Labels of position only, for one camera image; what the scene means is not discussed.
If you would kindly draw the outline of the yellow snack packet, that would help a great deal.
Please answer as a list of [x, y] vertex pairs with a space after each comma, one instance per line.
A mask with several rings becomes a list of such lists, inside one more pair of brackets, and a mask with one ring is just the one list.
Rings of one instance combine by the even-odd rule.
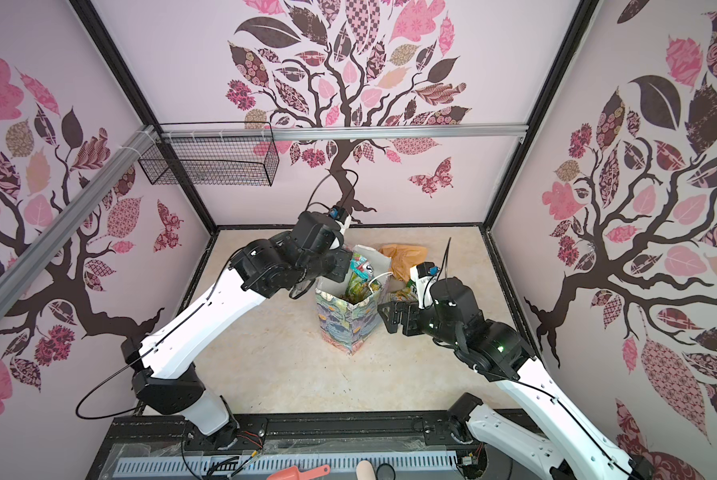
[[348, 287], [344, 292], [344, 300], [350, 304], [358, 304], [366, 300], [372, 294], [371, 288], [368, 286], [369, 280], [360, 276], [352, 276], [348, 280]]

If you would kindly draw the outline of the colourful paper gift bag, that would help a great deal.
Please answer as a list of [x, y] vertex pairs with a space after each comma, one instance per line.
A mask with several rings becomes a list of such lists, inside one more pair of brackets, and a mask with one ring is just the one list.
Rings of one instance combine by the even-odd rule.
[[368, 284], [372, 294], [366, 300], [358, 304], [344, 300], [344, 292], [350, 280], [349, 267], [346, 279], [342, 282], [327, 279], [316, 282], [316, 314], [322, 339], [348, 355], [356, 354], [380, 324], [377, 308], [387, 292], [391, 276], [391, 260], [379, 251], [356, 245], [354, 252], [368, 258], [374, 270], [374, 278]]

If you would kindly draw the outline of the green yellow snack bag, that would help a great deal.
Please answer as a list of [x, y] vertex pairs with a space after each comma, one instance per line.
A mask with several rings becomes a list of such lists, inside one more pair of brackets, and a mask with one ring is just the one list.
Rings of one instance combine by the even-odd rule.
[[413, 286], [406, 286], [400, 290], [388, 294], [390, 301], [416, 302], [418, 300], [416, 290]]

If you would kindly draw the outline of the Fox's candy bag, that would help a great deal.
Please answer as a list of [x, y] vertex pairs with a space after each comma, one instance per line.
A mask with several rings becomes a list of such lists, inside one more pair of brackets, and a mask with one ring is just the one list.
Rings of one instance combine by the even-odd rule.
[[350, 260], [350, 280], [348, 284], [366, 284], [374, 278], [374, 270], [368, 258], [364, 255], [354, 252], [352, 260]]

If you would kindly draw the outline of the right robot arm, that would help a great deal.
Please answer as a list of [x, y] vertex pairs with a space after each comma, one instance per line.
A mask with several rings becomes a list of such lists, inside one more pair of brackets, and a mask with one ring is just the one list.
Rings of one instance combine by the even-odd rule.
[[386, 330], [430, 336], [513, 398], [540, 430], [533, 433], [464, 394], [449, 410], [454, 439], [492, 446], [541, 479], [653, 478], [651, 462], [628, 454], [597, 429], [512, 327], [484, 317], [459, 279], [424, 277], [417, 292], [414, 302], [379, 306]]

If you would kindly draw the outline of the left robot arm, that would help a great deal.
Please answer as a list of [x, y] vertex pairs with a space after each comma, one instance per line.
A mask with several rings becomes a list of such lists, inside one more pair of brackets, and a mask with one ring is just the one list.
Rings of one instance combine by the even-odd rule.
[[350, 214], [304, 211], [294, 228], [234, 252], [214, 284], [162, 329], [122, 344], [136, 398], [162, 415], [184, 416], [202, 435], [236, 429], [226, 402], [198, 378], [194, 360], [218, 335], [280, 291], [296, 300], [316, 280], [340, 282], [352, 252]]

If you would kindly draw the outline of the pink plastic scoop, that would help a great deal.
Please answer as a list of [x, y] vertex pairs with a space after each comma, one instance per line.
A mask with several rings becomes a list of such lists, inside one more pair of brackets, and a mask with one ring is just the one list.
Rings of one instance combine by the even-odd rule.
[[320, 465], [310, 470], [302, 471], [298, 466], [282, 469], [268, 476], [268, 480], [314, 480], [328, 476], [330, 474], [330, 466], [328, 464]]

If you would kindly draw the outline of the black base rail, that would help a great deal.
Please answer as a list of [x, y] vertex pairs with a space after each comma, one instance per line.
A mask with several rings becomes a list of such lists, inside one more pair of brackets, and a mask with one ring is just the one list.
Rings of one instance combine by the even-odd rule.
[[182, 416], [128, 416], [112, 420], [104, 445], [184, 440], [189, 450], [268, 446], [282, 440], [420, 440], [425, 446], [458, 448], [444, 410], [342, 413], [238, 414], [232, 425], [204, 435]]

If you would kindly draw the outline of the aluminium rail left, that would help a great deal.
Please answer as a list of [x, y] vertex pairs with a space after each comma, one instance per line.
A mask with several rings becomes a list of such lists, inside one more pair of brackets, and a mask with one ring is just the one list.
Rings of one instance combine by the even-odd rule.
[[8, 268], [0, 278], [0, 320], [6, 317], [8, 310], [46, 269], [94, 207], [102, 202], [106, 192], [112, 190], [114, 184], [140, 159], [142, 153], [156, 144], [156, 138], [158, 134], [151, 125], [144, 125], [134, 132], [130, 139], [116, 150], [100, 173], [92, 178], [90, 184], [54, 218], [52, 224], [28, 246], [26, 252], [18, 256], [14, 266]]

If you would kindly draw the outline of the aluminium rail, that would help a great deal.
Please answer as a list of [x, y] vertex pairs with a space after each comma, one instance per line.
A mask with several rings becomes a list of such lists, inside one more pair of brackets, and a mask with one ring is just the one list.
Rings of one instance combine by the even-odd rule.
[[164, 130], [162, 138], [198, 140], [204, 138], [250, 138], [272, 141], [358, 140], [399, 138], [524, 137], [528, 126], [516, 123], [412, 125], [326, 128], [186, 129]]
[[8, 268], [0, 278], [0, 320], [6, 317], [8, 310], [46, 269], [94, 207], [102, 202], [106, 192], [112, 190], [114, 184], [140, 159], [142, 153], [156, 144], [156, 138], [158, 134], [151, 125], [144, 125], [134, 132], [130, 139], [116, 150], [100, 173], [92, 178], [90, 184], [54, 218], [52, 224], [28, 246], [26, 252], [18, 256], [14, 266]]

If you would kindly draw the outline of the aluminium rail back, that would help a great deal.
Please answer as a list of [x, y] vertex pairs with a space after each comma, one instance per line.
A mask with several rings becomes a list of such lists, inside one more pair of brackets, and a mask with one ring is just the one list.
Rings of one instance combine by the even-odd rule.
[[250, 138], [272, 141], [358, 140], [399, 138], [524, 137], [528, 126], [516, 123], [412, 125], [326, 128], [186, 129], [164, 130], [162, 138], [198, 140], [204, 138]]

